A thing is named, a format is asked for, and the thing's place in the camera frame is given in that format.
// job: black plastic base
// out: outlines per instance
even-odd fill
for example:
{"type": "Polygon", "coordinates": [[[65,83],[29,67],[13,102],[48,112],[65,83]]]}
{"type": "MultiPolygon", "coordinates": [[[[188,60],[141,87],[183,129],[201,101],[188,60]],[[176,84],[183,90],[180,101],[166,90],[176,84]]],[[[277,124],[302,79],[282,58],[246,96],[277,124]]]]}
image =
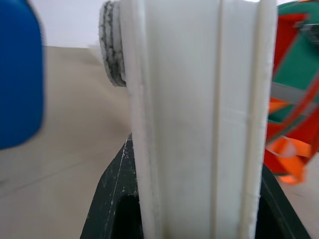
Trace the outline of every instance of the black plastic base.
{"type": "MultiPolygon", "coordinates": [[[[256,225],[257,239],[309,239],[309,235],[264,165],[256,225]]],[[[142,239],[132,137],[103,173],[81,239],[142,239]]]]}

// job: blue bottle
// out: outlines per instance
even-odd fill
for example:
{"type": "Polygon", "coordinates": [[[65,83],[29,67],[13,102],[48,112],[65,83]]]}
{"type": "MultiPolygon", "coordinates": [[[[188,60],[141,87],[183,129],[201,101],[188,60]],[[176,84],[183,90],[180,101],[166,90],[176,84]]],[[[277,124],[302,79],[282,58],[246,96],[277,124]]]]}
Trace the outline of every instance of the blue bottle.
{"type": "Polygon", "coordinates": [[[0,149],[28,140],[42,119],[39,23],[25,0],[0,0],[0,149]]]}

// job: orange strap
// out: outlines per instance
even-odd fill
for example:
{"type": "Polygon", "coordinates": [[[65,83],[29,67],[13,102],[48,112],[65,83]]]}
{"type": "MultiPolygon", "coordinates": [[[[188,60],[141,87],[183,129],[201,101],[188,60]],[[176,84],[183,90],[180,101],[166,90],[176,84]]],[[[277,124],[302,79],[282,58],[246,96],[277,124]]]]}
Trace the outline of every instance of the orange strap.
{"type": "Polygon", "coordinates": [[[278,110],[283,109],[284,107],[288,106],[289,103],[285,101],[280,101],[275,98],[270,98],[269,102],[269,113],[272,114],[278,110]]]}
{"type": "Polygon", "coordinates": [[[288,176],[280,176],[280,179],[289,184],[297,184],[304,181],[305,165],[302,157],[310,157],[311,146],[300,140],[282,136],[267,146],[268,151],[276,156],[277,161],[285,168],[288,176]]]}
{"type": "Polygon", "coordinates": [[[316,0],[300,0],[299,2],[316,1],[316,0]]]}

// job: white plastic part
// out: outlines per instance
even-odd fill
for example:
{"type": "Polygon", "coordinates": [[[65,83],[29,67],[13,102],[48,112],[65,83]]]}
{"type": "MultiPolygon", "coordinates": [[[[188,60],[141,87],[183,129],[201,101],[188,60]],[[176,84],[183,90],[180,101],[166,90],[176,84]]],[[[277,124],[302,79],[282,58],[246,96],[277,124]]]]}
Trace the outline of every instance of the white plastic part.
{"type": "Polygon", "coordinates": [[[144,237],[253,238],[276,1],[122,0],[144,237]]]}

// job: orange and green object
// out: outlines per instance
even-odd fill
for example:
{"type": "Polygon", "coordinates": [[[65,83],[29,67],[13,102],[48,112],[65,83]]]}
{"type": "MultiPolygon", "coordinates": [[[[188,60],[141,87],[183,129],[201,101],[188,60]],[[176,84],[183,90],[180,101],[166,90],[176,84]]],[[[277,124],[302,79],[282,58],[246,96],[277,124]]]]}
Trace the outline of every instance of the orange and green object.
{"type": "Polygon", "coordinates": [[[278,13],[264,163],[298,184],[319,150],[319,1],[285,3],[278,13]]]}

